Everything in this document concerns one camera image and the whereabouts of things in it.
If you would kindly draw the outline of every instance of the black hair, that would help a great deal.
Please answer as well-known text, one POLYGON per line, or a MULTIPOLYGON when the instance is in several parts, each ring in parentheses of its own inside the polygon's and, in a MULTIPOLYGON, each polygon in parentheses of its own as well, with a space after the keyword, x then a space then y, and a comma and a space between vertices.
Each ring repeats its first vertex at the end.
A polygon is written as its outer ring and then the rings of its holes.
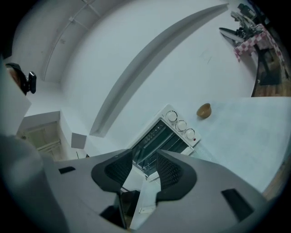
POLYGON ((13 70, 15 70, 15 72, 17 73, 17 76, 20 80, 20 88, 22 90, 22 92, 26 95, 27 94, 27 80, 26 80, 26 76, 25 74, 22 72, 20 66, 16 63, 7 63, 6 67, 11 67, 13 70))

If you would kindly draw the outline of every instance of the brown bowl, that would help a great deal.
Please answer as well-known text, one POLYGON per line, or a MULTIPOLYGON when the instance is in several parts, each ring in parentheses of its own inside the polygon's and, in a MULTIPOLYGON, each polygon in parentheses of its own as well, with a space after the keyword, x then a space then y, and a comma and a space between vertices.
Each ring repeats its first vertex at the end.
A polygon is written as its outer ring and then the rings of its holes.
POLYGON ((203 104, 197 111, 197 115, 201 118, 207 118, 211 114, 210 104, 203 104))

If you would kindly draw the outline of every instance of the textured black grip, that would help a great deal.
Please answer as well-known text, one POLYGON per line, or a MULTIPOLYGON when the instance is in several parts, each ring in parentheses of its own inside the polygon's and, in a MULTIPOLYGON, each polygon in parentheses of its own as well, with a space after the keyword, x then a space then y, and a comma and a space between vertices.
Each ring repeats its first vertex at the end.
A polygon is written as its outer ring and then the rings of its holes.
POLYGON ((181 199, 196 184, 196 172, 190 165, 166 152, 162 150, 156 152, 156 169, 161 180, 161 191, 157 193, 156 202, 181 199))
POLYGON ((107 192, 120 194, 120 189, 132 169, 132 150, 126 150, 95 165, 91 171, 95 183, 107 192))

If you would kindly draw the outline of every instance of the wooden floor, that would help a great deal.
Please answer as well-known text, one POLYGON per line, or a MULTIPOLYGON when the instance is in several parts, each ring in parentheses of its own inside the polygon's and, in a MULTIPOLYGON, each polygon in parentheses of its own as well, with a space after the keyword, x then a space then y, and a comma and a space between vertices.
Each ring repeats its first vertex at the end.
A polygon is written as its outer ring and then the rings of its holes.
MULTIPOLYGON (((270 70, 272 69, 280 69, 280 84, 278 85, 264 85, 260 86, 260 78, 262 73, 265 71, 262 64, 259 64, 256 84, 254 87, 254 91, 252 97, 264 97, 264 96, 291 96, 291 59, 288 55, 287 50, 284 45, 281 43, 281 40, 278 34, 275 31, 271 32, 278 46, 280 47, 285 64, 283 66, 280 65, 279 59, 276 56, 275 52, 271 52, 271 56, 273 58, 272 61, 268 62, 268 66, 270 70)), ((281 167, 279 168, 277 174, 267 187, 267 189, 263 192, 264 197, 267 200, 270 200, 274 197, 277 197, 282 192, 289 176, 291 174, 291 155, 283 162, 281 167)))

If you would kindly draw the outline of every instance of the table surface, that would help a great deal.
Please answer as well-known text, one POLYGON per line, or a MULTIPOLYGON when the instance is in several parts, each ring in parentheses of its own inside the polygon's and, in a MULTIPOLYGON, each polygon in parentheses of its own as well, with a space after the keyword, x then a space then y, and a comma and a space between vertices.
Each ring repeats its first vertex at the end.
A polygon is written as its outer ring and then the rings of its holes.
POLYGON ((263 192, 291 153, 291 98, 210 104, 207 119, 193 118, 202 139, 191 156, 221 164, 263 192))

